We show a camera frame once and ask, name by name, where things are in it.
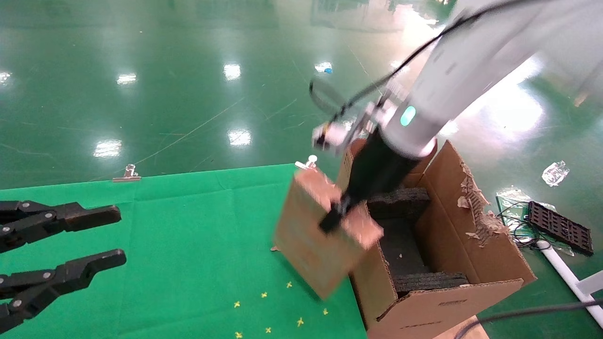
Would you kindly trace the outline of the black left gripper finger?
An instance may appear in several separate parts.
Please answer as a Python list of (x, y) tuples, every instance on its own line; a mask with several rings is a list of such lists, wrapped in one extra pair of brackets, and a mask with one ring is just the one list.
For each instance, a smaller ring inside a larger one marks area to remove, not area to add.
[(49, 206), (33, 201), (2, 201), (0, 252), (6, 253), (62, 232), (111, 225), (121, 219), (121, 212), (115, 205), (87, 210), (77, 202)]
[(123, 266), (125, 251), (114, 249), (69, 260), (54, 269), (1, 275), (0, 331), (8, 332), (35, 318), (62, 295), (88, 288), (94, 276)]

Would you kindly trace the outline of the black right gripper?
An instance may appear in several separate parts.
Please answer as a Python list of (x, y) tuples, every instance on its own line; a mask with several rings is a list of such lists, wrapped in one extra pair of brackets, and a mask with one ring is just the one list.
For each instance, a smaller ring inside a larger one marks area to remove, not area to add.
[(390, 193), (421, 161), (418, 156), (399, 153), (383, 138), (381, 131), (371, 134), (352, 161), (348, 187), (319, 223), (324, 234), (340, 227), (349, 211), (361, 201)]

